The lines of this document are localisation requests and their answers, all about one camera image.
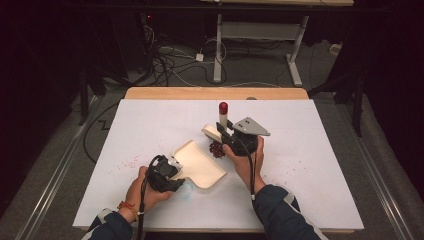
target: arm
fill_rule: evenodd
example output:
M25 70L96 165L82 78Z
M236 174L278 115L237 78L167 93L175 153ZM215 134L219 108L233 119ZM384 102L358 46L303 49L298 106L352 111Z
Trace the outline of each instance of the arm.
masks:
M139 169L138 177L128 188L125 202L133 205L132 209L128 207L120 208L118 212L105 209L97 215L91 224L88 233L83 239L131 239L131 224L135 221L135 214L139 212L141 202L141 185L146 177L147 167L142 166ZM157 203L167 200L172 192L156 192L147 184L146 196L144 197L145 213L152 209Z
M327 239L299 211L294 195L277 186L266 185L260 174L264 161L264 139L258 136L258 149L251 155L255 162L254 208L268 239ZM247 157L236 156L228 145L225 154L234 163L237 174L250 189L250 166Z

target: bracelet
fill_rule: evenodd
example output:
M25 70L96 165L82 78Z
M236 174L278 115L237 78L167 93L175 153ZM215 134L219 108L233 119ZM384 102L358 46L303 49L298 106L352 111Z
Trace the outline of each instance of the bracelet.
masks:
M138 214L134 209L135 204L129 204L127 202L121 201L121 203L118 205L118 209L121 208L128 208L131 210L131 212L134 214L135 221L138 222Z

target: hand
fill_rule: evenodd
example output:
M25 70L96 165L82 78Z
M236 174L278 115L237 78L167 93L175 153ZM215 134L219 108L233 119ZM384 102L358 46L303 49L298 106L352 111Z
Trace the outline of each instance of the hand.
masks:
M222 146L222 149L224 150L225 155L227 155L228 158L233 161L234 168L237 174L240 176L241 180L243 180L247 189L249 189L250 191L249 158L247 156L246 157L236 156L233 150L231 150L230 146L228 146L227 144L224 144ZM264 138L263 137L258 136L258 149L256 150L256 152L252 153L250 156L253 160L253 165L256 165L254 191L255 193L257 193L260 189L262 189L266 185L261 177L261 169L262 169L262 164L264 161Z
M143 180L146 177L147 167L142 166L138 171L138 177L132 182L131 186L128 188L127 196L125 198L125 202L129 204L134 204L134 210L136 212L140 209L141 203L141 185L143 184ZM156 192L150 187L150 184L147 183L146 191L144 196L144 212L146 213L150 209L152 209L157 203L167 200L171 197L172 192ZM118 211L129 223L134 222L135 217L134 213L128 208L121 208Z

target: white table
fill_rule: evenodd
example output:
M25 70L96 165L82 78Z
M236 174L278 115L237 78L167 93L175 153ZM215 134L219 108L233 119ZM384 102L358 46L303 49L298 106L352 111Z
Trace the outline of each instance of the white table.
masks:
M200 130L218 120L220 102L122 100L73 226L88 227L103 208L116 209L138 167L154 156L169 157L191 139L208 152L210 140ZM304 215L323 231L364 228L312 100L226 102L230 120L250 116L271 132L265 137L262 170L267 183L292 190ZM227 174L208 190L187 180L170 200L146 214L146 231L263 231L231 162L214 160Z

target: dark jacket sleeve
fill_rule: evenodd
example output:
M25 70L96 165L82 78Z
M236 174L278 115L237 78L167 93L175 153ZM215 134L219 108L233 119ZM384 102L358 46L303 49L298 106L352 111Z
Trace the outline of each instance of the dark jacket sleeve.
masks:
M121 214L104 209L97 215L82 240L118 240L132 238L132 227Z
M293 194L267 185L255 196L254 207L268 239L327 239L305 218Z

